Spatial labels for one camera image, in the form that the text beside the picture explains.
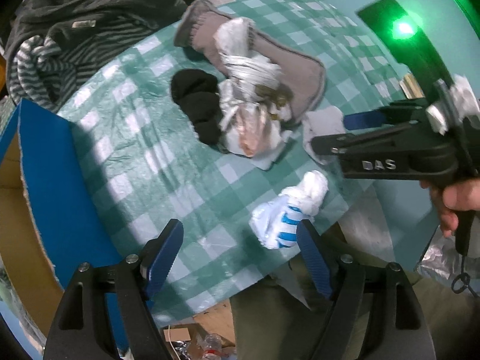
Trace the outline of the person right hand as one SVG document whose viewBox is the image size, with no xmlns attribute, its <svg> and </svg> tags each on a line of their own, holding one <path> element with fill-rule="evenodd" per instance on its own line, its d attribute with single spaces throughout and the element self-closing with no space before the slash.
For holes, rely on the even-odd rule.
<svg viewBox="0 0 480 360">
<path fill-rule="evenodd" d="M 438 212 L 440 229 L 445 237 L 449 237 L 456 232 L 459 224 L 456 212 L 479 211 L 479 178 L 449 185 L 444 190 L 434 187 L 425 180 L 420 182 L 420 186 L 422 189 L 428 189 L 430 192 L 430 199 Z"/>
</svg>

